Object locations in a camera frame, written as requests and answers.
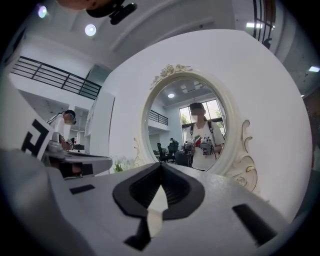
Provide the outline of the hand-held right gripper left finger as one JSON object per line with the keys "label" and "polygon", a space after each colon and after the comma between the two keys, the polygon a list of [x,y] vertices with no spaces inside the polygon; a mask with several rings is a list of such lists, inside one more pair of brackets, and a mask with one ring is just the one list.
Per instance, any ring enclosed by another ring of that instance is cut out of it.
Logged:
{"label": "hand-held right gripper left finger", "polygon": [[135,199],[136,182],[160,168],[158,163],[147,164],[70,180],[50,168],[49,250],[58,256],[162,256],[162,246],[150,237],[143,202],[153,190]]}

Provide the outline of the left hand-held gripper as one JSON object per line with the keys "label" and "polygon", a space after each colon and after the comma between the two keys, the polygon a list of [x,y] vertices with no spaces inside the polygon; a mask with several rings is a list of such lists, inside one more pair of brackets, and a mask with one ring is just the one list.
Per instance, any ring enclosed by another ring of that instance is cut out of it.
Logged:
{"label": "left hand-held gripper", "polygon": [[[53,130],[7,77],[1,79],[1,193],[23,230],[53,256],[94,256],[83,236],[63,216],[41,159]],[[108,171],[107,156],[65,153],[63,161],[82,175]]]}

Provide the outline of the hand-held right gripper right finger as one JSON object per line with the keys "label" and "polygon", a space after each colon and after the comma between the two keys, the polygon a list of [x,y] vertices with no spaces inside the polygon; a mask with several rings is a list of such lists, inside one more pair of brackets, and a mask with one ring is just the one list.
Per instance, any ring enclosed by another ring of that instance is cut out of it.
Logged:
{"label": "hand-held right gripper right finger", "polygon": [[286,242],[289,223],[269,203],[235,181],[177,166],[205,190],[190,216],[167,220],[152,240],[152,256],[270,256]]}

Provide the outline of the white flowers in vase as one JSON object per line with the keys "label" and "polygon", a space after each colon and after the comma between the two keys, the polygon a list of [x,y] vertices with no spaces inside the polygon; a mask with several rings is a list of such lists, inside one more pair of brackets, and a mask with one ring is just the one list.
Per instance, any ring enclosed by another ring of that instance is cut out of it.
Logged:
{"label": "white flowers in vase", "polygon": [[111,170],[114,173],[119,173],[133,169],[135,167],[135,160],[125,156],[113,156]]}

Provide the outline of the long black balcony railing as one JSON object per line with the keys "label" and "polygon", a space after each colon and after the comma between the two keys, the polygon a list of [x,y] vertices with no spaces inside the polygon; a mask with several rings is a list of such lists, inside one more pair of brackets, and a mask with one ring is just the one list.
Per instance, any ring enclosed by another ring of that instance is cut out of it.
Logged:
{"label": "long black balcony railing", "polygon": [[18,58],[10,72],[91,100],[98,97],[102,88],[87,78],[25,56]]}

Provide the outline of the short black corner railing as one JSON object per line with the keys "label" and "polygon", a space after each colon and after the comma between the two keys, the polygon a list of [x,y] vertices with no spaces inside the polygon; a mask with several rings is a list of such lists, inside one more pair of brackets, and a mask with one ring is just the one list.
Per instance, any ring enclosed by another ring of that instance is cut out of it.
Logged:
{"label": "short black corner railing", "polygon": [[272,31],[276,22],[276,0],[252,0],[253,23],[263,24],[263,28],[253,28],[252,36],[268,50],[271,47]]}

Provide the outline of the oval mirror with ornate frame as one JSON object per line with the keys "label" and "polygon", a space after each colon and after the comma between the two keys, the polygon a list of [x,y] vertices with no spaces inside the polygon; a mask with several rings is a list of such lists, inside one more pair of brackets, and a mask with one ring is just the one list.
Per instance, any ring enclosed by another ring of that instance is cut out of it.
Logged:
{"label": "oval mirror with ornate frame", "polygon": [[222,176],[258,195],[248,119],[214,75],[167,65],[154,78],[135,138],[135,164],[158,164],[189,176]]}

